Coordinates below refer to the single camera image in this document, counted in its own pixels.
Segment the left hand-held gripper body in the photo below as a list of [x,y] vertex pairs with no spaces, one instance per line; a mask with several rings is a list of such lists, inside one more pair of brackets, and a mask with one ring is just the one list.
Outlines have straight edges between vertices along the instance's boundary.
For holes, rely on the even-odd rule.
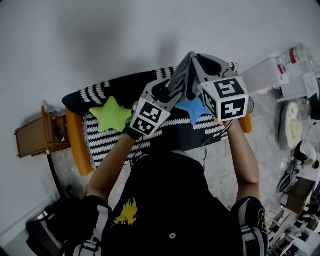
[[171,99],[167,93],[154,95],[151,89],[144,90],[133,105],[130,128],[143,136],[151,136],[171,115]]

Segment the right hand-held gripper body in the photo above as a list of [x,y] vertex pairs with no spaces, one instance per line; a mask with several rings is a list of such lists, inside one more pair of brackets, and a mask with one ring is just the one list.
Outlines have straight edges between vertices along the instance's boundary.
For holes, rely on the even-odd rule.
[[197,86],[200,99],[219,122],[243,118],[247,114],[249,93],[241,76],[229,67],[221,75],[207,75],[208,82]]

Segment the person's left hand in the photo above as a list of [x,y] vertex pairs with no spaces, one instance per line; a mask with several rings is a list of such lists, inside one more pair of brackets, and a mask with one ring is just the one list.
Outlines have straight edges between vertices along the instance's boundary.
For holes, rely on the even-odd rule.
[[135,129],[131,128],[131,122],[128,122],[125,126],[125,128],[122,131],[123,134],[127,134],[128,136],[130,136],[133,140],[138,141],[143,134],[136,131]]

